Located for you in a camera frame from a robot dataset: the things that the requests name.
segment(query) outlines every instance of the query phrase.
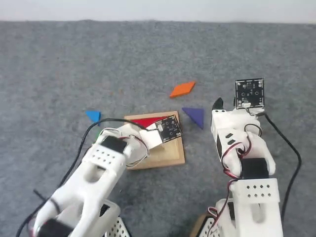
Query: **wooden board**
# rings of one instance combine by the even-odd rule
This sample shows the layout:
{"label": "wooden board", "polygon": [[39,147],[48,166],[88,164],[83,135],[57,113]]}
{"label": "wooden board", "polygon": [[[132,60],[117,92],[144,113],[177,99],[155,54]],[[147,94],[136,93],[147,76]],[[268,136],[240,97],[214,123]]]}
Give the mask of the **wooden board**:
{"label": "wooden board", "polygon": [[[177,111],[144,115],[129,115],[125,116],[124,119],[146,119],[171,115],[175,115],[180,123]],[[166,142],[164,144],[161,144],[160,146],[152,148],[150,150],[150,155],[139,165],[137,165],[136,167],[128,167],[127,169],[148,169],[184,163],[185,159],[182,145],[182,137],[178,137],[170,142]]]}

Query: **purple triangle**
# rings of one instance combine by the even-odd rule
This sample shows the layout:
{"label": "purple triangle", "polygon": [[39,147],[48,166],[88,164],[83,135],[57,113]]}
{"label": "purple triangle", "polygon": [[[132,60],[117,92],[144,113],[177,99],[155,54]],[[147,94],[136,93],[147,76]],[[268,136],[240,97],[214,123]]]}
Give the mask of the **purple triangle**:
{"label": "purple triangle", "polygon": [[182,110],[195,122],[201,129],[204,127],[204,109],[182,108]]}

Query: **black cable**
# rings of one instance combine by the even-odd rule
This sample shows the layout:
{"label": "black cable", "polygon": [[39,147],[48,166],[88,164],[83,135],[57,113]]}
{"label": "black cable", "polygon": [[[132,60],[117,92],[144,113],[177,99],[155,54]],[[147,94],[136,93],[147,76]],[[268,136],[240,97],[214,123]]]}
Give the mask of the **black cable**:
{"label": "black cable", "polygon": [[[74,169],[79,157],[80,157],[80,153],[81,153],[81,150],[82,150],[82,147],[84,145],[84,142],[85,142],[85,139],[89,133],[89,131],[96,125],[100,124],[101,122],[111,122],[111,121],[115,121],[115,122],[127,122],[127,123],[130,123],[132,125],[135,125],[143,130],[146,130],[146,131],[153,131],[153,130],[157,130],[157,129],[147,129],[145,128],[144,126],[136,123],[136,122],[133,122],[133,121],[130,121],[130,120],[126,120],[126,119],[122,119],[122,118],[104,118],[104,119],[101,119],[100,121],[98,122],[95,122],[93,123],[84,133],[83,137],[82,137],[82,140],[81,140],[81,143],[79,145],[79,148],[78,148],[78,151],[77,151],[77,155],[76,155],[76,158],[75,160],[73,161],[73,163],[71,164],[70,168],[68,169],[68,171],[66,172],[66,174],[64,175],[64,177],[62,178],[62,180],[60,181],[60,183],[58,184],[57,188],[61,187],[64,182],[67,180],[68,176],[70,175],[70,173],[72,172],[72,170]],[[25,220],[22,222],[22,224],[20,225],[18,231],[16,232],[16,237],[20,237],[21,235],[21,232],[24,228],[25,225],[27,225],[31,219],[33,218],[33,216],[44,206],[44,204],[47,202],[47,200],[43,201],[30,215],[28,215]]]}
{"label": "black cable", "polygon": [[257,113],[257,114],[254,114],[252,112],[250,112],[249,108],[245,108],[246,112],[249,113],[251,116],[263,116],[265,115],[265,112],[260,112],[260,113]]}
{"label": "black cable", "polygon": [[286,192],[285,192],[285,197],[283,200],[283,205],[282,205],[282,209],[281,209],[281,221],[282,224],[284,223],[284,216],[285,216],[285,210],[286,210],[286,206],[287,206],[287,202],[288,202],[288,198],[291,192],[291,188],[293,186],[293,183],[295,181],[295,178],[298,174],[298,172],[300,171],[300,168],[302,166],[302,158],[300,153],[297,151],[297,149],[293,146],[293,144],[283,135],[283,133],[278,129],[278,127],[274,124],[274,122],[271,121],[271,119],[269,118],[269,116],[267,114],[264,114],[264,116],[266,117],[267,121],[269,122],[269,124],[271,124],[271,126],[276,130],[276,132],[283,138],[283,140],[290,146],[290,148],[295,152],[295,154],[297,155],[297,159],[298,159],[298,163],[297,163],[297,167],[292,175],[292,178],[290,179],[290,182],[287,186]]}
{"label": "black cable", "polygon": [[246,131],[247,131],[247,130],[246,130],[247,126],[250,126],[250,125],[255,126],[257,129],[259,129],[258,136],[261,137],[261,135],[262,135],[262,128],[259,127],[259,126],[256,125],[256,124],[248,123],[248,124],[245,125],[245,127],[243,128],[243,130],[246,132]]}
{"label": "black cable", "polygon": [[47,201],[47,198],[40,194],[36,189],[33,189],[33,193],[35,193],[42,201]]}
{"label": "black cable", "polygon": [[54,205],[57,213],[60,214],[61,213],[61,209],[60,209],[58,203],[56,202],[56,200],[53,199],[53,198],[50,198],[48,201],[50,201]]}

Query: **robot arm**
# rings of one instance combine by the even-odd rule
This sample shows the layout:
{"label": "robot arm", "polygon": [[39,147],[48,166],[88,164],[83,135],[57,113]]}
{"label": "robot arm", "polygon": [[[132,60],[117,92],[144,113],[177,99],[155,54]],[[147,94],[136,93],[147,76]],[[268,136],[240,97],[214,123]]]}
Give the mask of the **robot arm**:
{"label": "robot arm", "polygon": [[72,176],[38,212],[34,236],[103,236],[120,213],[107,198],[126,165],[137,165],[159,144],[157,131],[139,131],[130,124],[104,129]]}
{"label": "robot arm", "polygon": [[219,200],[220,210],[207,236],[282,237],[276,164],[261,136],[263,79],[236,82],[236,108],[226,111],[219,98],[213,105],[211,132],[224,172],[233,177]]}

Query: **blue tangram piece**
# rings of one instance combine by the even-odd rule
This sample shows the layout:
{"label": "blue tangram piece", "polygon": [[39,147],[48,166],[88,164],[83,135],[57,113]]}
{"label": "blue tangram piece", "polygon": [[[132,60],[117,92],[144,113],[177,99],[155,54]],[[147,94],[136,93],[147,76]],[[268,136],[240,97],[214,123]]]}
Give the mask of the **blue tangram piece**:
{"label": "blue tangram piece", "polygon": [[201,129],[204,127],[204,109],[182,108],[182,110],[195,122]]}
{"label": "blue tangram piece", "polygon": [[100,111],[86,111],[85,113],[87,114],[87,116],[92,122],[97,122],[100,120],[100,117],[101,117]]}

